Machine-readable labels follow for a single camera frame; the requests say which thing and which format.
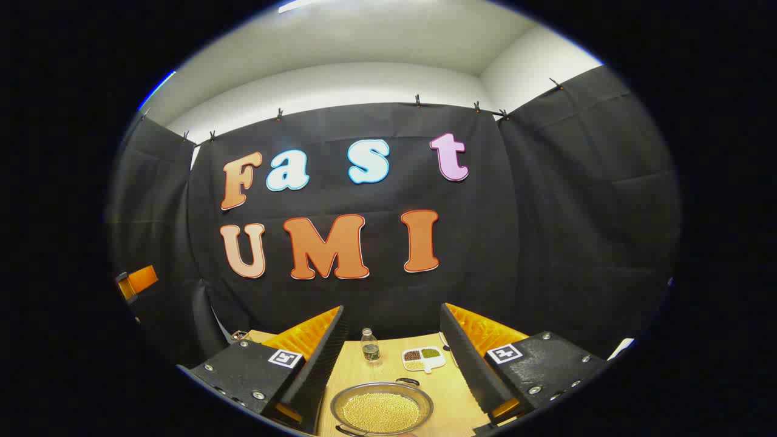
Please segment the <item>plastic bottle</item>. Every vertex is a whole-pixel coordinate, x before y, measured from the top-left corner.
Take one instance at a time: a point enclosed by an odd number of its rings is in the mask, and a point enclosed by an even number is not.
[[[367,361],[376,361],[378,358],[381,358],[381,353],[378,349],[378,339],[372,335],[372,329],[370,328],[361,330],[361,351],[364,353],[364,358]]]

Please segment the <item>binder clip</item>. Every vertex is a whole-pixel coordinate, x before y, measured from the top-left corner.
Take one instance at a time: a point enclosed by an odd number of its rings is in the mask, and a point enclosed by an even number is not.
[[[561,86],[561,85],[560,85],[558,82],[556,82],[555,80],[553,80],[553,79],[550,79],[550,82],[553,82],[553,83],[555,83],[555,84],[556,84],[556,89],[564,89],[564,87],[563,87],[563,86]]]

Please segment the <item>white letter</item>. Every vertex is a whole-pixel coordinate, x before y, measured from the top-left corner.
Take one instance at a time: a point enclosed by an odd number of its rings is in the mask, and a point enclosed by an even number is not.
[[[287,150],[273,158],[270,166],[275,170],[267,175],[267,188],[271,191],[281,191],[286,188],[299,190],[310,180],[310,176],[305,174],[305,165],[308,163],[308,156],[302,150]]]
[[[380,182],[389,174],[389,161],[385,158],[388,155],[389,145],[383,140],[353,143],[348,148],[348,160],[355,165],[348,169],[348,177],[354,184]]]

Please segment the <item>orange object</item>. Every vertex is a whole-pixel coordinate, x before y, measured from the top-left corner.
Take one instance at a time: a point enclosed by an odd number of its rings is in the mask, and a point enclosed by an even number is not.
[[[281,332],[262,344],[271,348],[297,352],[305,357],[305,361],[309,361],[313,351],[319,345],[326,330],[329,328],[332,320],[334,320],[335,315],[337,315],[338,309],[340,308],[336,307],[321,313],[312,319],[308,319],[295,327]]]
[[[253,167],[262,165],[262,154],[254,152],[224,165],[226,180],[224,182],[224,200],[221,201],[221,210],[227,211],[246,203],[246,195],[240,191],[240,187],[248,190],[253,183]]]
[[[313,279],[315,271],[308,266],[308,259],[324,278],[329,277],[335,257],[335,276],[340,279],[361,279],[370,274],[361,257],[361,228],[364,217],[345,214],[335,218],[326,242],[308,218],[290,218],[284,229],[291,237],[294,252],[294,279]]]
[[[406,272],[419,273],[434,270],[440,265],[440,261],[434,257],[432,241],[432,225],[439,218],[436,212],[428,209],[402,214],[399,220],[407,226],[409,247],[408,260],[404,266]]]
[[[486,352],[490,349],[529,338],[528,335],[522,332],[506,327],[501,323],[467,309],[459,308],[450,303],[445,303],[445,305],[451,311],[456,321],[458,321],[458,324],[461,325],[472,346],[475,347],[475,350],[477,350],[481,357],[486,356]]]
[[[512,398],[509,401],[505,402],[504,404],[501,404],[499,407],[494,409],[494,411],[491,411],[491,415],[495,420],[499,420],[503,414],[509,413],[514,408],[518,406],[519,402],[518,399]]]
[[[130,273],[126,278],[119,281],[119,290],[121,290],[121,294],[124,295],[126,300],[130,300],[158,280],[154,266],[150,265]]]
[[[219,232],[224,239],[224,249],[227,253],[227,262],[232,271],[244,278],[258,278],[264,274],[264,251],[262,250],[262,234],[264,234],[264,225],[251,223],[245,227],[246,235],[251,243],[251,256],[253,264],[246,264],[240,256],[240,247],[238,245],[238,235],[240,235],[240,226],[223,225]]]

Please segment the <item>white divided tray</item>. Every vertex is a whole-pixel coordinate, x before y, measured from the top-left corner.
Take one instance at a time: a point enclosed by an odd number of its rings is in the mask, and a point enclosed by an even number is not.
[[[423,357],[423,350],[424,349],[434,349],[437,351],[439,356],[431,357],[431,358],[424,358]],[[420,359],[417,360],[405,360],[405,354],[407,352],[411,351],[417,351],[418,355],[420,355]],[[417,369],[414,369],[413,366],[415,363],[420,363],[423,365],[417,366]],[[442,367],[445,364],[445,357],[442,355],[442,351],[439,348],[435,348],[434,346],[425,346],[423,348],[413,348],[413,349],[407,349],[406,351],[402,351],[402,365],[405,366],[405,369],[408,369],[411,372],[414,372],[416,370],[423,370],[426,373],[432,373],[432,369],[437,367]]]

